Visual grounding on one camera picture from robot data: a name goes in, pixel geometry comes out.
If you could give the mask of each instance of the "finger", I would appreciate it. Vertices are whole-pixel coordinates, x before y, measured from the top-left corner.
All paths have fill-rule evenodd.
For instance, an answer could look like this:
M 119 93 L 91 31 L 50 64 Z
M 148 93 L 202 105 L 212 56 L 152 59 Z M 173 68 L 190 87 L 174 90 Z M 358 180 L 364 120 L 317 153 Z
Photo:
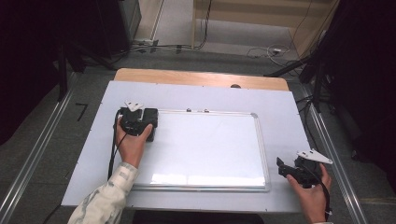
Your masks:
M 289 181 L 289 184 L 291 185 L 291 187 L 294 189 L 294 191 L 297 194 L 300 194 L 301 190 L 303 189 L 300 184 L 297 182 L 297 180 L 292 176 L 292 175 L 286 175 L 286 178 Z
M 149 124 L 142 132 L 142 134 L 140 134 L 140 136 L 142 136 L 144 139 L 147 139 L 151 134 L 151 130 L 152 130 L 152 124 Z
M 124 136 L 125 135 L 125 131 L 121 128 L 121 124 L 120 124 L 121 123 L 121 118 L 119 118 L 117 120 L 117 134 Z
M 320 170 L 322 172 L 322 182 L 326 186 L 327 189 L 330 188 L 330 184 L 332 183 L 332 178 L 329 176 L 329 173 L 326 170 L 326 167 L 321 163 Z

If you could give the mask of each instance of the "sleeve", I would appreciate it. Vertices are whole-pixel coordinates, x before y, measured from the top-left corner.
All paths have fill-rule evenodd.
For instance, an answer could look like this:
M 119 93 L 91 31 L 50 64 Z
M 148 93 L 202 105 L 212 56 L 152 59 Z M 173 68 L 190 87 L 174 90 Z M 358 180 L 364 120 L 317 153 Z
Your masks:
M 81 202 L 68 223 L 119 223 L 136 178 L 136 168 L 126 162 L 120 163 L 107 183 Z

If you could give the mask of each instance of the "human hand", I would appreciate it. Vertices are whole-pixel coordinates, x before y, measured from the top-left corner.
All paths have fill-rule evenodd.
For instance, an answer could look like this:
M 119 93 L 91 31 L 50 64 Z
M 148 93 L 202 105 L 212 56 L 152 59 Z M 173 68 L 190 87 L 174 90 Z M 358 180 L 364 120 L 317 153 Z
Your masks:
M 323 164 L 320 164 L 320 170 L 322 172 L 321 181 L 330 190 L 332 179 Z M 286 178 L 300 199 L 300 206 L 306 221 L 308 223 L 325 222 L 326 197 L 322 186 L 318 184 L 312 189 L 303 189 L 292 175 L 287 175 Z
M 121 159 L 128 162 L 135 168 L 139 166 L 140 160 L 145 149 L 146 139 L 152 130 L 152 124 L 149 124 L 139 136 L 127 134 L 120 126 L 120 119 L 117 122 L 116 145 L 119 148 Z

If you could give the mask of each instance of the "metal rail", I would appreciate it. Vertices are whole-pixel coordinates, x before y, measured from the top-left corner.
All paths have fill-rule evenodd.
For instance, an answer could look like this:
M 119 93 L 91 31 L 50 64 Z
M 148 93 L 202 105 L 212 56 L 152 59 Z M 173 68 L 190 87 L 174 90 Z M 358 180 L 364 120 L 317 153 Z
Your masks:
M 72 73 L 69 78 L 69 91 L 66 93 L 66 96 L 62 99 L 62 101 L 56 104 L 51 115 L 49 116 L 46 126 L 35 142 L 32 151 L 20 169 L 17 177 L 9 187 L 6 197 L 3 200 L 0 208 L 0 224 L 7 224 L 11 219 L 12 213 L 14 212 L 27 185 L 29 184 L 29 180 L 32 177 L 38 163 L 40 162 L 40 159 L 46 150 L 47 144 L 50 141 L 50 138 L 52 137 L 52 134 L 58 125 L 64 110 L 67 107 L 78 79 L 79 75 L 77 73 Z
M 305 97 L 310 95 L 310 90 L 308 90 L 307 87 L 303 87 L 303 89 Z M 317 127 L 320 140 L 323 143 L 327 156 L 333 161 L 332 168 L 334 170 L 334 175 L 340 186 L 340 190 L 343 193 L 344 200 L 349 210 L 349 214 L 352 217 L 353 223 L 369 223 L 361 208 L 361 204 L 359 203 L 359 199 L 356 196 L 355 190 L 353 189 L 352 184 L 347 177 L 347 172 L 338 157 L 338 154 L 335 150 L 334 144 L 326 128 L 322 115 L 317 113 L 316 109 L 313 106 L 310 107 L 310 110 L 312 119 L 314 120 L 314 123 Z

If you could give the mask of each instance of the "white board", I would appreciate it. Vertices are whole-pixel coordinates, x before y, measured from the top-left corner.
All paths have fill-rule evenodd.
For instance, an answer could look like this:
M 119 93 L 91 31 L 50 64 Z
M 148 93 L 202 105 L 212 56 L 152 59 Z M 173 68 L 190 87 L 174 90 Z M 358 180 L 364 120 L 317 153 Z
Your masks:
M 253 113 L 160 110 L 154 142 L 147 143 L 139 170 L 133 190 L 267 191 L 270 186 Z

